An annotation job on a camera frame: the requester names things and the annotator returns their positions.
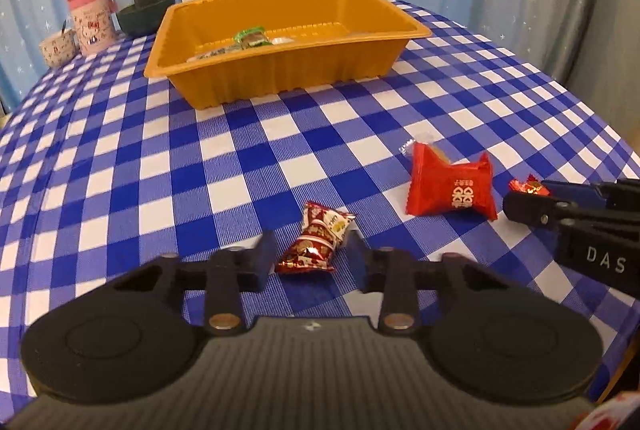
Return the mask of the dark red patterned candy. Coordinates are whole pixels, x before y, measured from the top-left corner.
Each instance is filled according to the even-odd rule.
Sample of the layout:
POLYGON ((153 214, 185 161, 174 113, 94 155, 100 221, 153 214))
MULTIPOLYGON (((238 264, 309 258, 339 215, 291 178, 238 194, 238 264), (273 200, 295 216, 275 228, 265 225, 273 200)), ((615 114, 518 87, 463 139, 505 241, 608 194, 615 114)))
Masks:
POLYGON ((345 240, 356 214, 308 200, 303 208, 300 234, 279 258, 274 272, 297 274, 332 272, 334 254, 345 240))

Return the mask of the small red gold candy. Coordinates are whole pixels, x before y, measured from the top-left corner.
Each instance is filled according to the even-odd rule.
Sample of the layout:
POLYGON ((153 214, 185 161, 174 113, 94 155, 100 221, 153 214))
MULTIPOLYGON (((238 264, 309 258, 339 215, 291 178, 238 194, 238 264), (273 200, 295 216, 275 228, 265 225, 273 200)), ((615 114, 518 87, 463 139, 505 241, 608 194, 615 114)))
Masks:
POLYGON ((536 176, 530 174, 525 181, 513 179, 509 183, 509 190, 511 192, 518 192, 523 194, 550 196, 551 192, 547 187, 539 181, 536 176))

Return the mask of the clear sesame snack packet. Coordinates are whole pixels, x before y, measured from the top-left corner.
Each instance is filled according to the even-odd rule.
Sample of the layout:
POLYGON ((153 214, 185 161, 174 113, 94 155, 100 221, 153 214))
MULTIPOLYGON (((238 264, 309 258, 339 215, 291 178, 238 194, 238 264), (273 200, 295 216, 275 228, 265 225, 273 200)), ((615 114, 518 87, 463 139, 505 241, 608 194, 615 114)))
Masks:
POLYGON ((240 52, 242 51, 242 49, 243 48, 240 44, 232 43, 232 44, 229 44, 228 46, 222 46, 221 48, 217 48, 207 52, 193 55, 189 57, 186 61, 188 63, 191 63, 191 62, 196 62, 197 60, 207 60, 208 58, 211 58, 211 57, 240 52))

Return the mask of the large red snack packet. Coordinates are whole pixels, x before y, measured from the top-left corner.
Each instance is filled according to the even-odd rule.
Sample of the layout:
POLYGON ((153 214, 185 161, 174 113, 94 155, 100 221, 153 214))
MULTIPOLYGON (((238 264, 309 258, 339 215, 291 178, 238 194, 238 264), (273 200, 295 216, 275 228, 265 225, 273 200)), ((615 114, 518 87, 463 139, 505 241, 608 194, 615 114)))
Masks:
POLYGON ((482 153, 478 161, 450 164, 431 145, 416 142, 406 213, 434 216, 473 210, 495 221, 498 214, 491 193, 493 176, 488 153, 482 153))

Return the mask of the blue white checkered tablecloth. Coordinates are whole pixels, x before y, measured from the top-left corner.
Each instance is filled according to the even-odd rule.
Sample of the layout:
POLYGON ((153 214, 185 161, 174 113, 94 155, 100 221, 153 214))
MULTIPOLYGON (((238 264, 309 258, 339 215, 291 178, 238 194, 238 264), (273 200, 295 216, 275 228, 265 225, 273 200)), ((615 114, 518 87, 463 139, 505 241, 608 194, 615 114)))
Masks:
POLYGON ((486 32, 415 5, 431 29, 390 73, 196 110, 143 69, 150 40, 38 81, 1 132, 1 415, 32 396, 18 348, 38 317, 162 252, 190 260, 297 236, 314 200, 356 214, 374 248, 465 254, 582 313, 605 388, 639 324, 633 298, 560 268, 553 236, 505 218, 405 213, 418 136, 452 161, 487 154, 494 195, 538 176, 636 178, 639 158, 586 104, 486 32))

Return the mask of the orange plastic tray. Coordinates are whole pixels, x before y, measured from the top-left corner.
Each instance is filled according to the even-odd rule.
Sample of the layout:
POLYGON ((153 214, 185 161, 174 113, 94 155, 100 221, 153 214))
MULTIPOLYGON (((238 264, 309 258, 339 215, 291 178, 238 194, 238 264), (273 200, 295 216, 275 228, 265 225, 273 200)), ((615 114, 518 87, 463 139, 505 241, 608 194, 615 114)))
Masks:
POLYGON ((166 78, 195 109, 385 76, 424 23, 389 0, 195 0, 166 12, 146 78, 166 78), (262 26, 271 46, 188 63, 262 26))

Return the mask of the green snack packet in tray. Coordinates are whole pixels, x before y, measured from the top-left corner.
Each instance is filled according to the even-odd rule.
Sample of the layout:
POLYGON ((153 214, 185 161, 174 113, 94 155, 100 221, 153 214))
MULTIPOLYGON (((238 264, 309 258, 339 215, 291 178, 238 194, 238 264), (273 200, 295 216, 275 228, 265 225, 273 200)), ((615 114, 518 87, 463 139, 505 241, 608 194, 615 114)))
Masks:
POLYGON ((238 32, 234 36, 234 42, 243 50, 272 45, 271 40, 266 35, 265 28, 262 26, 248 28, 238 32))

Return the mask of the small patterned ceramic cup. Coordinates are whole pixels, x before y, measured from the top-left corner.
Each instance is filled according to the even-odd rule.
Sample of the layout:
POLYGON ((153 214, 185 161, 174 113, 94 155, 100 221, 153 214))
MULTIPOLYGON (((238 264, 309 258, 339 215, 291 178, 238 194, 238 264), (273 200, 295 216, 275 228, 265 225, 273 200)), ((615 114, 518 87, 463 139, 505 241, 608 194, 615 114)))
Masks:
POLYGON ((40 42, 40 52, 49 68, 58 68, 72 60, 79 48, 73 29, 58 31, 40 42))

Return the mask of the pink Hello Kitty cup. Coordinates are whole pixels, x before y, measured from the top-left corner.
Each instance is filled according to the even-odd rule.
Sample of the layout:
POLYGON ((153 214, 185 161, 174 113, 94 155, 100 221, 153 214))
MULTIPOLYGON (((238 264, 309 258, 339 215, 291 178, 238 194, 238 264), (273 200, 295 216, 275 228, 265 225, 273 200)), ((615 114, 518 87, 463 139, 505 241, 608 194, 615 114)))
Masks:
POLYGON ((67 4, 83 56, 98 54, 116 42, 113 0, 67 0, 67 4))

